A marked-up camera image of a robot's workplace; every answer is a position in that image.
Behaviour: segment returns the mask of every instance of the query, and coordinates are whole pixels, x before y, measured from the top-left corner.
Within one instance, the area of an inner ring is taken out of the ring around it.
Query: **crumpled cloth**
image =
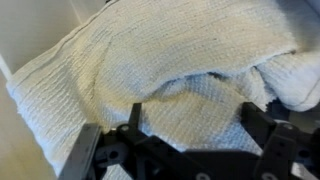
[[[302,0],[121,0],[21,68],[7,88],[59,175],[84,123],[140,129],[180,151],[260,153],[241,104],[320,98],[320,21]],[[108,178],[128,178],[118,167]]]

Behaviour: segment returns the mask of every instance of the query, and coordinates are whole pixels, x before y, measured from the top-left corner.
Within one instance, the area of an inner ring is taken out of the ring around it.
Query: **towel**
[[[84,123],[139,128],[180,151],[261,153],[241,104],[320,98],[320,21],[302,0],[113,0],[7,88],[58,176]],[[127,179],[114,166],[107,178]]]

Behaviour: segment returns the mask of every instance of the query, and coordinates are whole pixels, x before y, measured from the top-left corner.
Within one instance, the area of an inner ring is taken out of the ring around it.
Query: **folded towel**
[[[107,132],[135,102],[141,130],[181,151],[260,153],[238,122],[241,104],[316,105],[319,28],[302,0],[115,0],[7,87],[57,175],[84,123]],[[118,166],[107,176],[128,178]]]

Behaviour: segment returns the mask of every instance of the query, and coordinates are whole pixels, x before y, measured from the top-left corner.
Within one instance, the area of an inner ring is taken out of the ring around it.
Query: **fabric fold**
[[[136,102],[141,130],[180,151],[260,153],[239,123],[243,102],[265,110],[280,98],[305,110],[319,101],[319,48],[303,41],[282,7],[276,0],[111,1],[7,88],[57,175],[84,123],[107,132],[128,120]],[[112,169],[110,179],[126,178]]]

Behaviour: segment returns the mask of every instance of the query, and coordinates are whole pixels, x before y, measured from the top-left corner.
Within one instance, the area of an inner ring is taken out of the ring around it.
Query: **wall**
[[[0,68],[6,78],[79,24],[69,0],[0,0]]]

